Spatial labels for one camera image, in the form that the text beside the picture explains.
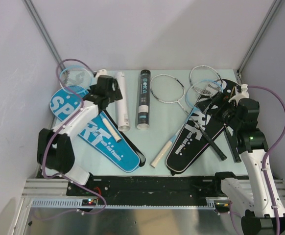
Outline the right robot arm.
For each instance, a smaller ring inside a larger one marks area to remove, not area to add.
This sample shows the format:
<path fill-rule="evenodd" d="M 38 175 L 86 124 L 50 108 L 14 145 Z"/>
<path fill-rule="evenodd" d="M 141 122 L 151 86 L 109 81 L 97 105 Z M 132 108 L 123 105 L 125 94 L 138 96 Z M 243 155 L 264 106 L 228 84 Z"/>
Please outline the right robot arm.
<path fill-rule="evenodd" d="M 247 97 L 232 101 L 218 93 L 211 98 L 206 113 L 232 128 L 252 194 L 244 191 L 232 173 L 213 182 L 212 190 L 218 196 L 226 194 L 236 204 L 245 235 L 285 235 L 285 208 L 271 173 L 265 135 L 257 127 L 259 112 L 259 103 Z"/>

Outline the blue racket cover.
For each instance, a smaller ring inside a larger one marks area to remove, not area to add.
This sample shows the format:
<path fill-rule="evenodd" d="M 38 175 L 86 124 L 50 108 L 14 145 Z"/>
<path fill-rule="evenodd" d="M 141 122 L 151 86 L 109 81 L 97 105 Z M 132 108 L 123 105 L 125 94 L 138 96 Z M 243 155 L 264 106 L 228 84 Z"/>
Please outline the blue racket cover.
<path fill-rule="evenodd" d="M 49 103 L 52 113 L 60 121 L 67 118 L 79 105 L 80 99 L 77 96 L 66 93 L 62 89 L 51 97 Z M 120 142 L 114 139 L 102 118 L 107 119 L 113 126 L 121 137 Z M 101 112 L 99 116 L 89 121 L 78 136 L 126 173 L 145 165 L 145 156 L 124 133 L 118 130 L 116 122 L 107 111 Z"/>

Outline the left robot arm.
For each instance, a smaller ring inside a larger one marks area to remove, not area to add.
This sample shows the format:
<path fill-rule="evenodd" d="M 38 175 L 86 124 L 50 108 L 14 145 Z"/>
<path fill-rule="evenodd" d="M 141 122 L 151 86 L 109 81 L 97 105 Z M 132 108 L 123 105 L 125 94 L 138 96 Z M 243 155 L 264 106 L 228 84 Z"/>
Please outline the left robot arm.
<path fill-rule="evenodd" d="M 75 161 L 72 141 L 87 123 L 96 118 L 109 104 L 121 100 L 118 81 L 108 75 L 100 75 L 97 83 L 91 85 L 88 93 L 79 97 L 81 103 L 59 125 L 53 129 L 42 129 L 38 135 L 37 162 L 45 168 L 56 170 L 63 178 L 77 184 L 83 195 L 94 191 L 90 173 Z"/>

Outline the black shuttlecock tube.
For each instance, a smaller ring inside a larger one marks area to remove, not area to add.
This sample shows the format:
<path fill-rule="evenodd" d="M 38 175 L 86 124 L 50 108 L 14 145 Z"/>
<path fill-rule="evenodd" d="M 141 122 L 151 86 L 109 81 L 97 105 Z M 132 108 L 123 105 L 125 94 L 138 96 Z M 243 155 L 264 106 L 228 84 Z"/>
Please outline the black shuttlecock tube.
<path fill-rule="evenodd" d="M 150 116 L 150 82 L 151 71 L 142 70 L 138 82 L 137 128 L 147 130 Z"/>

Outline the white shuttlecock tube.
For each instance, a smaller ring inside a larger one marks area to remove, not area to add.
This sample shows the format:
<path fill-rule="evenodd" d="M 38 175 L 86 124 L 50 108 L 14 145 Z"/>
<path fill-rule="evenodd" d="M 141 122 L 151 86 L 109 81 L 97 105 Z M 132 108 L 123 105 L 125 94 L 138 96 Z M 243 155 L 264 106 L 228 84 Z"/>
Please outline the white shuttlecock tube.
<path fill-rule="evenodd" d="M 127 92 L 125 74 L 122 71 L 118 71 L 115 74 L 115 78 L 118 81 L 121 91 L 122 99 L 116 102 L 118 130 L 121 132 L 127 132 L 130 130 L 128 105 L 127 105 Z"/>

